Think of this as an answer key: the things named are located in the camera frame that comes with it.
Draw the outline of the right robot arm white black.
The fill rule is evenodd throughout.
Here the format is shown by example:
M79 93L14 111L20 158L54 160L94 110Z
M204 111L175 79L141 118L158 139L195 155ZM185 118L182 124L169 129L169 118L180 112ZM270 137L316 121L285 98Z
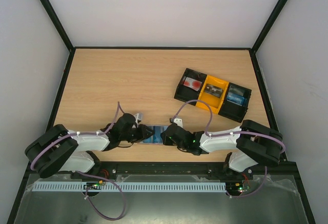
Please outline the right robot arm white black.
M218 132L192 133L172 123L160 136L164 145L196 156L229 150L223 172L230 179L255 165L276 167L285 152L281 133L249 119L236 128Z

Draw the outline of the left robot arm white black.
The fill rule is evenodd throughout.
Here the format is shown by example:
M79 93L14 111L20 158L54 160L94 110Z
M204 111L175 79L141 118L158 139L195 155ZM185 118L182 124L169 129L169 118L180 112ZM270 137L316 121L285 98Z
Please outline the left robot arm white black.
M116 122L95 132L68 130L57 124L25 149L30 168L41 178L57 172L97 172L100 160L95 152L115 149L122 141L131 144L154 135L154 130L140 124L136 116L125 113Z

